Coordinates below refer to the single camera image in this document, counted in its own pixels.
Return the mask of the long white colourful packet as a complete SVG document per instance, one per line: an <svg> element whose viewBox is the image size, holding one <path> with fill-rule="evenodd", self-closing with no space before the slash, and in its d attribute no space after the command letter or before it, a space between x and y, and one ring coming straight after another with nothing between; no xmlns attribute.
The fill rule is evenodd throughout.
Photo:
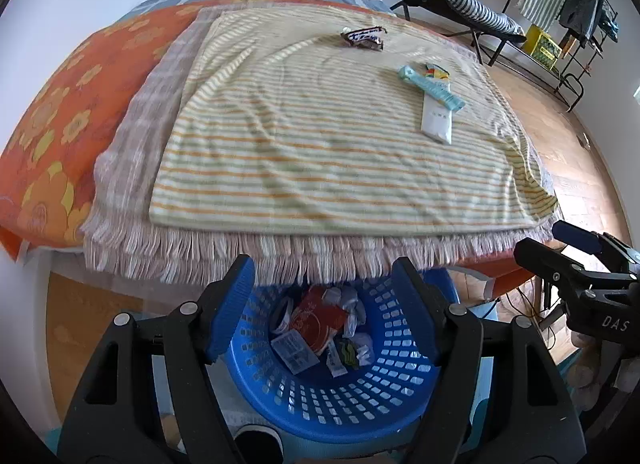
<svg viewBox="0 0 640 464"><path fill-rule="evenodd" d="M426 63L425 68L426 78L441 84L447 91L450 90L449 72L432 63ZM438 143L451 143L452 112L430 94L424 95L421 131Z"/></svg>

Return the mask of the brown chocolate bar wrapper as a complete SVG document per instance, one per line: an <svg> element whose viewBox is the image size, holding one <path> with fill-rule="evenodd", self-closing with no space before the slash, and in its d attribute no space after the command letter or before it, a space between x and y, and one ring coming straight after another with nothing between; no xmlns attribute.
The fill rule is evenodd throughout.
<svg viewBox="0 0 640 464"><path fill-rule="evenodd" d="M387 30L382 26L367 27L351 30L344 28L341 37L349 44L359 49L373 51L384 50L384 37Z"/></svg>

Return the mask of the blue plastic basket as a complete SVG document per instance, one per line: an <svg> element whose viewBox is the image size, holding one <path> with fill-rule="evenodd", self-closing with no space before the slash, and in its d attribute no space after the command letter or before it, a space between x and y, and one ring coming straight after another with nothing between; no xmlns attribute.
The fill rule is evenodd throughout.
<svg viewBox="0 0 640 464"><path fill-rule="evenodd" d="M420 354L392 280L352 282L366 309L364 332L373 359L332 376L326 362L303 370L272 349L270 315L284 286L253 289L224 357L244 399L270 423L302 438L356 444L400 432L423 414L436 386L436 366Z"/></svg>

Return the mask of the black clothes rack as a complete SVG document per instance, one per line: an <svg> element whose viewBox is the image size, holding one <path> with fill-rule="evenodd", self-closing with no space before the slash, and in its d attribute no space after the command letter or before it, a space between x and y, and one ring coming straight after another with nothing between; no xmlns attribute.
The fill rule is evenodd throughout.
<svg viewBox="0 0 640 464"><path fill-rule="evenodd" d="M537 66L547 69L555 83L551 90L571 112L582 101L582 80L591 75L593 61L603 55L605 42L620 36L617 11L608 0L506 0L529 22L528 38L521 46Z"/></svg>

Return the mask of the fringed beige blanket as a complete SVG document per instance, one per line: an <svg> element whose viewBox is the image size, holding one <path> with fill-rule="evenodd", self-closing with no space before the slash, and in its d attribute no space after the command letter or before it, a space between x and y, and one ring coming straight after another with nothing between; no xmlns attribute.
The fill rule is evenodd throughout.
<svg viewBox="0 0 640 464"><path fill-rule="evenodd" d="M304 6L306 0L214 0L169 41L139 91L126 98L114 139L94 163L93 204L81 227L88 269L131 280L205 284L222 276L239 254L256 263L260 284L350 281L390 272L408 256L421 269L438 265L489 266L508 258L524 237L548 242L561 213L553 208L533 228L448 236L371 237L260 235L174 229L152 224L149 203L160 158L174 125L182 87L211 24L225 12Z"/></svg>

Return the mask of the white barcode packet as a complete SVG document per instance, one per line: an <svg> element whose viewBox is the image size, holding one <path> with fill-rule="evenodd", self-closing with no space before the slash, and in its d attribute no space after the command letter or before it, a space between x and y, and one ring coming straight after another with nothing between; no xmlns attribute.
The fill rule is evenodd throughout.
<svg viewBox="0 0 640 464"><path fill-rule="evenodd" d="M303 336L295 329L271 340L271 347L293 375L303 373L320 363Z"/></svg>

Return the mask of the red snack wrapper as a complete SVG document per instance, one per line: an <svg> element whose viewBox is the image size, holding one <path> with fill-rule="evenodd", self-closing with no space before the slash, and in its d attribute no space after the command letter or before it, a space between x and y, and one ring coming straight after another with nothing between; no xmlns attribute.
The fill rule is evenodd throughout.
<svg viewBox="0 0 640 464"><path fill-rule="evenodd" d="M322 354L348 318L348 313L340 305L323 299L327 290L321 285L311 286L294 309L290 322L290 328L302 335L317 356Z"/></svg>

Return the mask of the teal sachet packet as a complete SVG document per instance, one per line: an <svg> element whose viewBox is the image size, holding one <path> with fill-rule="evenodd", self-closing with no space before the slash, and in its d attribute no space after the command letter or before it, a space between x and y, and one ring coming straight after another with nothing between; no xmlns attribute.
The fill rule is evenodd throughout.
<svg viewBox="0 0 640 464"><path fill-rule="evenodd" d="M450 112L459 112L465 106L465 101L453 94L443 83L419 74L409 65L402 66L398 70L398 77L405 82L413 84L413 86L417 86L425 94L445 106Z"/></svg>

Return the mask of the yellow plastic crate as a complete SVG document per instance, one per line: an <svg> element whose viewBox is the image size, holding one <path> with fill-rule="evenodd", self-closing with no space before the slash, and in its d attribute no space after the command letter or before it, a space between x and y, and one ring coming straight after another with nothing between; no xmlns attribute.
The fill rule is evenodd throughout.
<svg viewBox="0 0 640 464"><path fill-rule="evenodd" d="M555 68L562 54L562 49L553 41L550 34L536 25L528 28L522 51L548 70Z"/></svg>

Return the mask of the dark hanging jacket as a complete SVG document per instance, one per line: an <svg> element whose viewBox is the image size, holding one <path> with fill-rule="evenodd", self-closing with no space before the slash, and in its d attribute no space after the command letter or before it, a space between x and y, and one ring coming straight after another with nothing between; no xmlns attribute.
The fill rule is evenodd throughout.
<svg viewBox="0 0 640 464"><path fill-rule="evenodd" d="M600 7L600 0L565 0L559 23L570 30L576 38L588 40L596 26Z"/></svg>

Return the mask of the striped pillow on chair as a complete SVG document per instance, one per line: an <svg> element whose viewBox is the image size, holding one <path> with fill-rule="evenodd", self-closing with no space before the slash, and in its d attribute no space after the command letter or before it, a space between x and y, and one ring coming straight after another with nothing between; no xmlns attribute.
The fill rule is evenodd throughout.
<svg viewBox="0 0 640 464"><path fill-rule="evenodd" d="M510 40L522 42L525 39L525 32L509 15L496 12L492 8L478 0L442 0L454 14L460 16L462 20L471 23L487 34L497 37L498 34L505 34Z"/></svg>

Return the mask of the orange floral bed sheet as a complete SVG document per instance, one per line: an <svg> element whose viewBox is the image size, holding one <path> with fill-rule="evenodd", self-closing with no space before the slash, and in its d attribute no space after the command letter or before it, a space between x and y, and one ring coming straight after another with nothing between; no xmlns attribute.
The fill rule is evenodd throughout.
<svg viewBox="0 0 640 464"><path fill-rule="evenodd" d="M169 41L198 16L189 3L128 18L88 37L50 77L1 156L1 247L13 260L35 248L84 255L81 227L92 208L96 158L114 139L136 94ZM508 258L471 272L509 291L529 273Z"/></svg>

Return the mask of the striped yellow towel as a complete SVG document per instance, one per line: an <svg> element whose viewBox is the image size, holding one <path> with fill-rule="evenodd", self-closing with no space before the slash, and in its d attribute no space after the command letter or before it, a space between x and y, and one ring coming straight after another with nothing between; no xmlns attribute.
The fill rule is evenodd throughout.
<svg viewBox="0 0 640 464"><path fill-rule="evenodd" d="M382 26L384 50L341 37ZM450 144L421 131L426 63L465 101ZM306 4L210 25L183 87L149 216L259 234L435 236L533 228L558 208L509 103L467 49L382 14Z"/></svg>

